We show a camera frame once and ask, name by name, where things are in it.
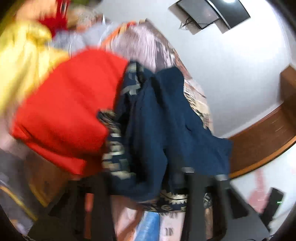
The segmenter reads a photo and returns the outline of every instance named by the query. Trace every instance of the gold satin fabric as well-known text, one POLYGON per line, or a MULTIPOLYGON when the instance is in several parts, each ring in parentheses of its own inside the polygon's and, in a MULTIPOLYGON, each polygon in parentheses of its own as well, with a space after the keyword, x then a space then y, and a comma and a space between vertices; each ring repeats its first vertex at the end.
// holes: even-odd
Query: gold satin fabric
POLYGON ((69 58, 67 52, 45 45, 51 39, 49 29, 38 22, 16 21, 6 27, 0 36, 0 115, 69 58))

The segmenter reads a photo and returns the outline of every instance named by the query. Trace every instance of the clothing pile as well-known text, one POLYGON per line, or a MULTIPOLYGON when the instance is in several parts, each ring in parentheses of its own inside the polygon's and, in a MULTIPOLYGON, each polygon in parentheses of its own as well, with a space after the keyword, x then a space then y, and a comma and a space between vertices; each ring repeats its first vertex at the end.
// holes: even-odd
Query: clothing pile
POLYGON ((202 89, 148 20, 115 23, 70 1, 46 4, 27 1, 0 37, 0 156, 8 167, 0 191, 31 222, 3 195, 1 206, 37 241, 180 240, 188 187, 176 185, 175 163, 229 173, 231 143, 212 135, 202 89), (24 164, 35 168, 29 177, 9 172, 24 164), (38 188, 34 172, 52 168, 38 188), (53 192, 57 173, 66 187, 53 192))

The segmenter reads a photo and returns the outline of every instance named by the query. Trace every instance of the pink object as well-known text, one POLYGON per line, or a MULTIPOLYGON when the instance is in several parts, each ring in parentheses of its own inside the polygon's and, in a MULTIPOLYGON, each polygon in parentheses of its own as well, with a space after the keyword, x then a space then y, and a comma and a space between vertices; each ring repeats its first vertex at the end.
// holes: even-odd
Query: pink object
MULTIPOLYGON (((143 215, 141 205, 123 196, 112 196, 111 200, 112 217, 117 241, 133 241, 136 227, 143 215)), ((87 193, 84 206, 86 211, 84 237, 88 239, 91 239, 90 225, 93 202, 94 195, 87 193)))
POLYGON ((257 169, 255 171, 256 189, 248 198, 248 203, 258 212, 263 212, 266 205, 267 194, 265 193, 266 185, 263 177, 263 170, 257 169))

